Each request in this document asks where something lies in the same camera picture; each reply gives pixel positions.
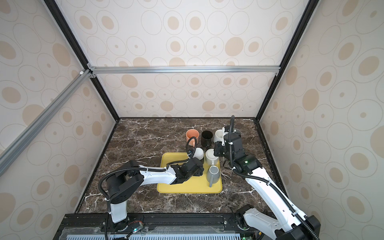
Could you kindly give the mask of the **tall grey mug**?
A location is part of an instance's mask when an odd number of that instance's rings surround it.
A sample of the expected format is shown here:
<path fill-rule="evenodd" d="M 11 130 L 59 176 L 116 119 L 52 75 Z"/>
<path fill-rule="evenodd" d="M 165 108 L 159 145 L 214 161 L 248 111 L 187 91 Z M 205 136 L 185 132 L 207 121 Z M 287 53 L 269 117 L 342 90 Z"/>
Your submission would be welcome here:
<path fill-rule="evenodd" d="M 238 134 L 239 136 L 241 136 L 242 132 L 238 129 L 234 129 L 234 133 Z"/>

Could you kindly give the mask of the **white round mug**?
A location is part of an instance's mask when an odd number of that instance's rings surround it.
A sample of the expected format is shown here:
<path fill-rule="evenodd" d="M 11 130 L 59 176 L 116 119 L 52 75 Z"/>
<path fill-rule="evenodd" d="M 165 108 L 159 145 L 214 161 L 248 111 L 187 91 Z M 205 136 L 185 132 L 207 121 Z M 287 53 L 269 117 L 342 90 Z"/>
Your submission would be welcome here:
<path fill-rule="evenodd" d="M 224 136 L 224 130 L 223 129 L 216 130 L 214 133 L 213 142 L 214 143 L 223 142 L 223 136 Z"/>

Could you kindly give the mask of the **short grey mug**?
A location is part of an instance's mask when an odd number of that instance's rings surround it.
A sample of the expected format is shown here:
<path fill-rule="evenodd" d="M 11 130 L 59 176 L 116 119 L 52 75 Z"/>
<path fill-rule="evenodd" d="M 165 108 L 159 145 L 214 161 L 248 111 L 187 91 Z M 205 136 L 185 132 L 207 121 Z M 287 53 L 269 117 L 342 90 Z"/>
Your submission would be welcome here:
<path fill-rule="evenodd" d="M 220 175 L 220 170 L 217 166 L 210 166 L 207 171 L 207 181 L 210 188 L 219 181 Z"/>

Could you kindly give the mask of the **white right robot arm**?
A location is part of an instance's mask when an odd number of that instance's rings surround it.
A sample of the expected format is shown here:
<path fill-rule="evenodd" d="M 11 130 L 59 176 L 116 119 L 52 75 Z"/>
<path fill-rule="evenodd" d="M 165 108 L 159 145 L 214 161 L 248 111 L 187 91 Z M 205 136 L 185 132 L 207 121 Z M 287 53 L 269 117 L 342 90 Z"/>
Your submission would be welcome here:
<path fill-rule="evenodd" d="M 262 197 L 274 214 L 270 217 L 256 208 L 245 206 L 238 210 L 241 227 L 259 230 L 272 240 L 317 240 L 320 221 L 300 210 L 277 187 L 261 162 L 248 155 L 243 147 L 241 134 L 234 130 L 222 131 L 222 137 L 215 143 L 214 155 L 229 161 L 231 170 Z"/>

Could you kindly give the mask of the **black mug white base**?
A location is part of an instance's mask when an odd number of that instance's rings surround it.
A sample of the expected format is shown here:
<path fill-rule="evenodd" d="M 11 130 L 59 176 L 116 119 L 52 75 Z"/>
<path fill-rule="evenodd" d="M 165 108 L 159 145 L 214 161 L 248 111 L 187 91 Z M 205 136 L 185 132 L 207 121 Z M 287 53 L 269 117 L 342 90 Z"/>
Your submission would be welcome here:
<path fill-rule="evenodd" d="M 204 156 L 205 156 L 204 150 L 202 148 L 196 148 L 193 157 L 202 161 L 204 159 Z"/>

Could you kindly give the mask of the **peach mug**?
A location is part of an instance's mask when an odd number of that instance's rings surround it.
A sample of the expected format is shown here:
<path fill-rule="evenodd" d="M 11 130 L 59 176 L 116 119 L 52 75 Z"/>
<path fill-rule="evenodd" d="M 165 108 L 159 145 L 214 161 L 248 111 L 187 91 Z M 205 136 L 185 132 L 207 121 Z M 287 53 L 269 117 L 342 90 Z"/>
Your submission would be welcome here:
<path fill-rule="evenodd" d="M 195 129 L 187 130 L 186 141 L 187 141 L 188 145 L 194 147 L 198 143 L 199 136 L 200 136 L 199 131 L 197 131 Z"/>

